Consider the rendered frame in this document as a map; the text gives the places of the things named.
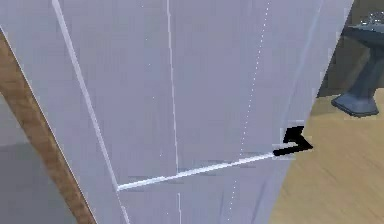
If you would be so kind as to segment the white panelled room door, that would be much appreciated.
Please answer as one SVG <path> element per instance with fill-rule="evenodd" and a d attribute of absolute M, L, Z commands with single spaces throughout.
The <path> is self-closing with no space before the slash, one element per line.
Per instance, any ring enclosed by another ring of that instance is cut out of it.
<path fill-rule="evenodd" d="M 0 0 L 97 224 L 268 224 L 353 0 Z"/>

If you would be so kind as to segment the grey pedestal table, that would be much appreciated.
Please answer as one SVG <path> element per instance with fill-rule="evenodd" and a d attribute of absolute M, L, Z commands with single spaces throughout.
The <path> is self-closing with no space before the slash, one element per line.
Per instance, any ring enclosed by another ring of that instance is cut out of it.
<path fill-rule="evenodd" d="M 374 94 L 384 72 L 384 11 L 371 12 L 360 23 L 346 26 L 342 35 L 367 47 L 369 58 L 353 85 L 331 105 L 354 117 L 377 115 Z"/>

